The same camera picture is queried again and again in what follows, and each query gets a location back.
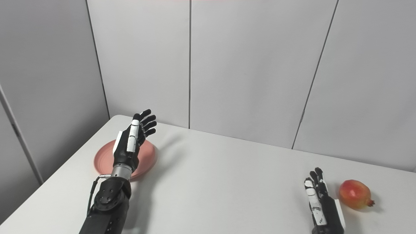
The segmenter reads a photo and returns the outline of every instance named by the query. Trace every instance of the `robotic hand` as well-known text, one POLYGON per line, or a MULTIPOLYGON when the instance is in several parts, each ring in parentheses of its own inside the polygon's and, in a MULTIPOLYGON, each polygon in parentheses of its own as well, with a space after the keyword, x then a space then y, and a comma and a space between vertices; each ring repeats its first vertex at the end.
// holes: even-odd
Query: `robotic hand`
POLYGON ((87 217, 79 234, 120 234, 129 209, 131 196, 130 177, 138 165, 140 146, 156 132, 156 116, 151 110, 135 114, 130 126, 120 131, 113 148, 114 163, 111 175, 100 175, 93 183, 91 197, 99 178, 101 183, 94 203, 88 205, 87 217))
POLYGON ((322 170, 317 167, 305 180, 314 228, 312 234, 344 234, 345 220, 338 199, 328 195, 322 170))

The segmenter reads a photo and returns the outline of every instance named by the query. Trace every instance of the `gray wall panel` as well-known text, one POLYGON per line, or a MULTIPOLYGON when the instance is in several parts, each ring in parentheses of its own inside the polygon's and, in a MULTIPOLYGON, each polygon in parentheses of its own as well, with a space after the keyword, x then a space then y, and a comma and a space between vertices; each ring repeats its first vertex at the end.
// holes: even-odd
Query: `gray wall panel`
POLYGON ((0 84, 44 179, 107 120, 84 0, 0 3, 0 84))
POLYGON ((295 149, 413 171, 416 2, 340 0, 295 149))

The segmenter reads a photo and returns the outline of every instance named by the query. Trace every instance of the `white table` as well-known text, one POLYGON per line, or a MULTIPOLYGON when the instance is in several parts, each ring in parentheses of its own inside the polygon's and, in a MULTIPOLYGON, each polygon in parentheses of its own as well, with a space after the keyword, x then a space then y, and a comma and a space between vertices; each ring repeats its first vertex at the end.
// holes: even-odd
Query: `white table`
MULTIPOLYGON (((115 116, 1 226, 1 234, 77 234, 84 222, 93 158, 130 117, 115 116)), ((303 181, 321 167, 336 197, 347 179, 367 184, 376 206, 343 206, 347 234, 415 233, 416 174, 159 124, 149 137, 158 161, 133 196, 126 234, 308 234, 303 181)))

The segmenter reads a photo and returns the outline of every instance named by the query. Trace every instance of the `black robotic forearm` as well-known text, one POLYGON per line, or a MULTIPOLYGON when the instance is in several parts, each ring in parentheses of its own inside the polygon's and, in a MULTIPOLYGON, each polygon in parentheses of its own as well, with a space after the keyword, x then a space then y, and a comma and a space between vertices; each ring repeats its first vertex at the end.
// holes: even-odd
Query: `black robotic forearm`
POLYGON ((79 234, 120 234, 129 209, 130 182, 110 177, 101 183, 79 234))
POLYGON ((135 114, 130 126, 117 136, 111 177, 101 183, 79 234, 121 234, 129 210, 129 180, 139 164, 140 146, 156 132, 156 116, 150 114, 151 110, 135 114))

